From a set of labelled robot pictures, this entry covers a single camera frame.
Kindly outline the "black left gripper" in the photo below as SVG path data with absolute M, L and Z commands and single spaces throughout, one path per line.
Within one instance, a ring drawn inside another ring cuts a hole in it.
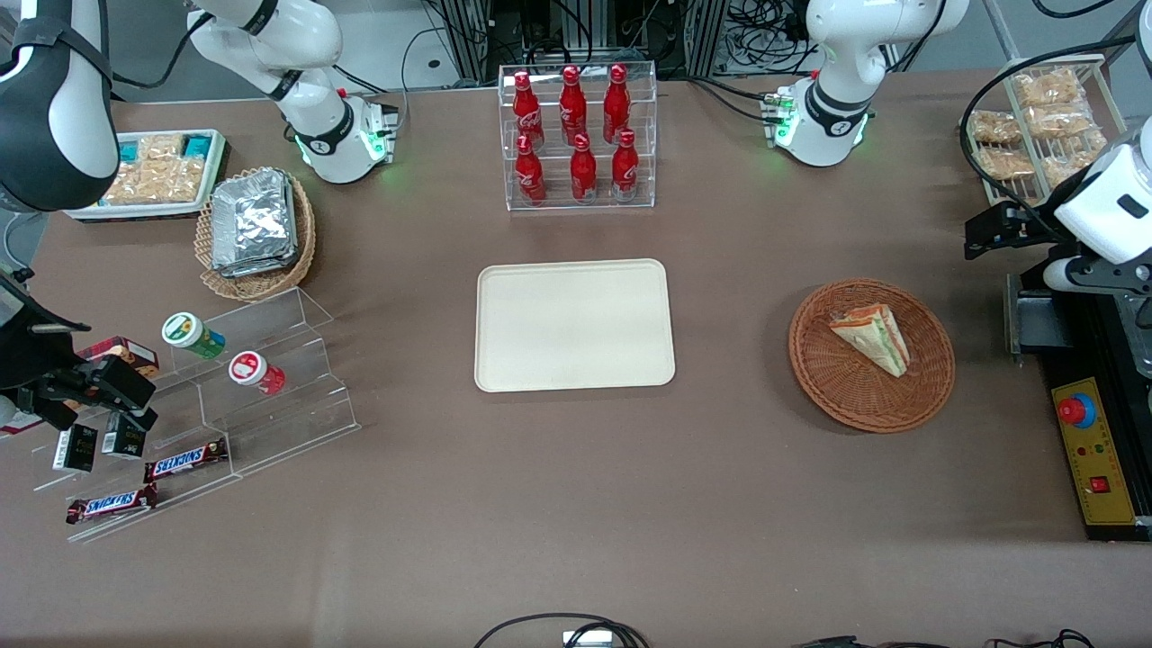
M 1020 202 L 996 202 L 964 224 L 964 258 L 1003 248 L 1071 242 L 1071 233 L 1058 223 L 1054 208 Z

